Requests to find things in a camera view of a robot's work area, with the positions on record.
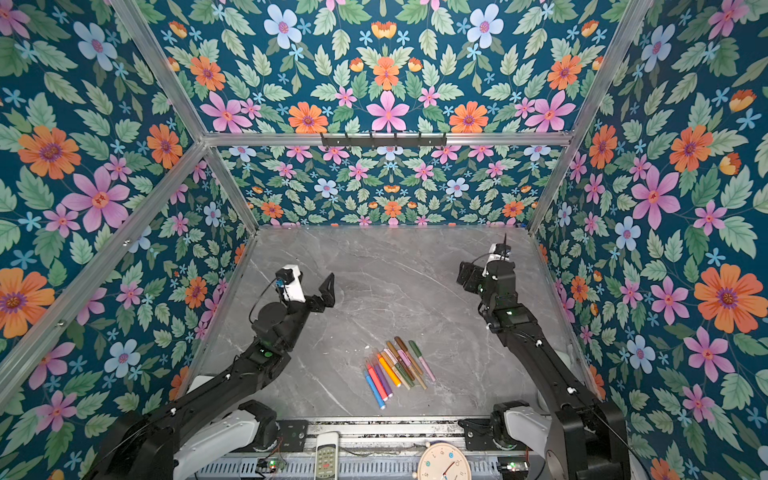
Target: floral wallpaper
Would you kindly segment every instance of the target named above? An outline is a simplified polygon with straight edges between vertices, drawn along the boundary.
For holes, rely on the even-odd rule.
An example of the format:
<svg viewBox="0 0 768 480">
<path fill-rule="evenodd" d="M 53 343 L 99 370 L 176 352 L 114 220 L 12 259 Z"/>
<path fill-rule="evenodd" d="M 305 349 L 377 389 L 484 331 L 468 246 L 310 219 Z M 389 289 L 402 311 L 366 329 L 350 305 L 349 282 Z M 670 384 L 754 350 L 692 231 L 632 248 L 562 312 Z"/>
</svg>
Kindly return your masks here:
<svg viewBox="0 0 768 480">
<path fill-rule="evenodd" d="M 766 13 L 652 8 L 537 232 L 654 480 L 768 476 Z"/>
<path fill-rule="evenodd" d="M 559 154 L 546 145 L 222 151 L 257 222 L 274 226 L 525 226 Z"/>
<path fill-rule="evenodd" d="M 546 132 L 572 125 L 626 4 L 171 1 L 152 26 L 210 131 Z"/>
<path fill-rule="evenodd" d="M 2 0 L 0 78 L 2 359 L 189 139 L 102 2 Z"/>
<path fill-rule="evenodd" d="M 0 478 L 82 478 L 120 415 L 179 394 L 248 238 L 206 166 L 179 186 L 5 408 Z M 0 270 L 5 285 L 22 275 Z"/>
</svg>

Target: pile of markers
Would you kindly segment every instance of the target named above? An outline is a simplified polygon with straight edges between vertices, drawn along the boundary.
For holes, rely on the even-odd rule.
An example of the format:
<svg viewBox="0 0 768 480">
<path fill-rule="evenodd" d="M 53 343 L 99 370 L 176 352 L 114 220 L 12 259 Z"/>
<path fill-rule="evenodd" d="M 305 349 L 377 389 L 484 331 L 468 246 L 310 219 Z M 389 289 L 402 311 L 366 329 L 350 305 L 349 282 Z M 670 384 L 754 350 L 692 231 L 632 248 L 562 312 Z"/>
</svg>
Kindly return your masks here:
<svg viewBox="0 0 768 480">
<path fill-rule="evenodd" d="M 404 385 L 408 390 L 414 387 L 416 383 L 427 390 L 427 384 L 422 378 L 425 375 L 429 376 L 433 382 L 435 381 L 435 376 L 424 360 L 416 342 L 409 341 L 413 354 L 408 351 L 406 343 L 400 337 L 395 337 L 395 343 L 398 345 L 397 348 L 392 342 L 387 341 L 383 353 L 378 349 L 373 349 L 373 353 L 366 359 L 366 364 L 362 368 L 362 374 L 366 377 L 373 396 L 376 397 L 379 408 L 382 410 L 386 408 L 385 402 L 394 395 L 387 377 L 395 384 L 395 387 Z"/>
</svg>

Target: metal beam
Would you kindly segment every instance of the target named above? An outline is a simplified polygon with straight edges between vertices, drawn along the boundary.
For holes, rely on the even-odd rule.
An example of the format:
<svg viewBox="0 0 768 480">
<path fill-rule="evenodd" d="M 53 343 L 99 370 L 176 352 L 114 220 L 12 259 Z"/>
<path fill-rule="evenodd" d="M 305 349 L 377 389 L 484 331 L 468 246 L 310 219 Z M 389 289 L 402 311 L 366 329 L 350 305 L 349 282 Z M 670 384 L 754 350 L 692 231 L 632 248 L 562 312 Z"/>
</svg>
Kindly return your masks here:
<svg viewBox="0 0 768 480">
<path fill-rule="evenodd" d="M 624 56 L 626 56 L 630 44 L 637 34 L 637 30 L 643 24 L 645 14 L 653 3 L 654 0 L 630 0 L 627 9 L 624 10 L 624 16 L 621 17 L 614 37 L 611 39 L 608 50 L 605 52 L 603 65 L 598 70 L 598 74 L 595 75 L 587 98 L 584 99 L 584 103 L 579 108 L 572 132 L 573 141 L 566 147 L 563 154 L 560 155 L 558 163 L 554 166 L 554 170 L 549 176 L 547 186 L 541 193 L 538 207 L 536 207 L 536 214 L 528 226 L 530 232 L 535 233 L 538 226 L 544 220 L 544 216 L 550 209 L 552 202 L 554 202 L 558 189 L 568 173 L 568 166 L 576 158 L 578 149 L 587 135 L 587 130 L 589 130 L 594 116 L 603 102 L 603 98 L 608 93 L 608 88 L 611 86 L 611 82 L 614 80 L 621 62 L 624 61 Z"/>
<path fill-rule="evenodd" d="M 259 225 L 256 223 L 256 219 L 253 218 L 253 213 L 248 208 L 243 191 L 235 183 L 235 179 L 224 163 L 221 153 L 216 148 L 210 147 L 205 155 L 205 159 L 214 175 L 216 175 L 216 179 L 219 180 L 221 190 L 230 199 L 232 208 L 237 212 L 240 221 L 245 223 L 248 234 L 255 235 L 256 231 L 259 230 Z"/>
<path fill-rule="evenodd" d="M 205 146 L 201 143 L 195 143 L 187 149 L 178 163 L 3 359 L 0 363 L 0 411 L 40 363 L 40 359 L 56 346 L 59 336 L 120 263 L 131 243 L 141 238 L 144 228 L 157 216 L 171 194 L 190 176 L 204 151 Z"/>
<path fill-rule="evenodd" d="M 373 146 L 374 141 L 378 144 L 381 140 L 391 140 L 392 145 L 397 145 L 394 134 L 373 134 L 374 141 L 371 141 L 369 134 L 327 134 L 325 139 L 339 139 L 346 141 L 347 138 L 353 139 L 356 143 L 368 140 Z M 419 134 L 397 134 L 397 138 L 413 142 L 419 137 Z M 432 140 L 442 139 L 442 134 L 423 134 L 424 145 L 429 146 Z M 445 143 L 447 145 L 549 145 L 551 147 L 564 147 L 571 143 L 573 135 L 570 132 L 516 132 L 508 134 L 446 134 Z M 241 134 L 222 134 L 211 133 L 205 136 L 205 141 L 211 147 L 238 147 L 249 146 L 259 147 L 262 145 L 309 145 L 310 147 L 319 147 L 323 145 L 323 136 L 319 134 L 260 134 L 258 132 L 245 131 Z"/>
<path fill-rule="evenodd" d="M 134 0 L 112 0 L 112 7 L 117 12 L 128 34 L 133 39 L 141 57 L 147 62 L 157 79 L 160 88 L 174 106 L 181 122 L 190 133 L 193 141 L 202 140 L 207 133 L 197 109 L 181 86 L 176 73 L 170 69 L 168 56 L 154 36 L 147 19 L 141 14 Z"/>
<path fill-rule="evenodd" d="M 224 324 L 224 320 L 227 318 L 227 313 L 229 312 L 230 306 L 234 302 L 235 295 L 237 294 L 237 288 L 242 283 L 243 276 L 248 269 L 250 258 L 253 255 L 253 252 L 256 251 L 256 241 L 256 235 L 251 235 L 250 240 L 245 247 L 245 252 L 243 252 L 243 256 L 240 258 L 240 263 L 237 264 L 232 278 L 230 278 L 227 291 L 224 292 L 224 295 L 222 295 L 221 299 L 219 300 L 219 306 L 216 308 L 216 315 L 210 319 L 210 325 L 208 326 L 208 331 L 206 332 L 205 338 L 203 339 L 200 346 L 197 347 L 197 351 L 194 354 L 194 359 L 190 364 L 189 373 L 187 374 L 187 377 L 184 378 L 184 381 L 181 383 L 181 387 L 179 388 L 180 395 L 178 398 L 187 392 L 189 385 L 192 383 L 192 380 L 194 380 L 196 376 L 200 375 L 200 369 L 205 363 L 208 347 L 213 340 L 218 338 L 221 327 Z"/>
</svg>

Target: clock face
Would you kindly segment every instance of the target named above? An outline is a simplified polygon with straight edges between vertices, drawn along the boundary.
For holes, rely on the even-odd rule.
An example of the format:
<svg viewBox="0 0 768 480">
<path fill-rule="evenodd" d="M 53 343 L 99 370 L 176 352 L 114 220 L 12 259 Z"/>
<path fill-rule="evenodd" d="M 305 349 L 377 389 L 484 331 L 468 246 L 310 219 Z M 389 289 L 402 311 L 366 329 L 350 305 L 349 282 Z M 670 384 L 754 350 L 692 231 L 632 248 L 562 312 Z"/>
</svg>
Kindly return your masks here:
<svg viewBox="0 0 768 480">
<path fill-rule="evenodd" d="M 467 458 L 449 443 L 435 443 L 419 460 L 418 480 L 472 480 Z"/>
</svg>

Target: remote control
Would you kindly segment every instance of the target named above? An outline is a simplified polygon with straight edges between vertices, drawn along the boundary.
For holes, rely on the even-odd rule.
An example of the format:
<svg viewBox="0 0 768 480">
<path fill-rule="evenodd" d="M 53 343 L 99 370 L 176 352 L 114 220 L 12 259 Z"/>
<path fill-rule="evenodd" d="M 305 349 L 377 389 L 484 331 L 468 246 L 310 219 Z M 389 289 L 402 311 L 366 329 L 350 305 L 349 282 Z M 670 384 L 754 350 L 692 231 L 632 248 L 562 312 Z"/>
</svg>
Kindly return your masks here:
<svg viewBox="0 0 768 480">
<path fill-rule="evenodd" d="M 315 449 L 315 480 L 338 480 L 339 433 L 327 432 L 317 436 Z"/>
</svg>

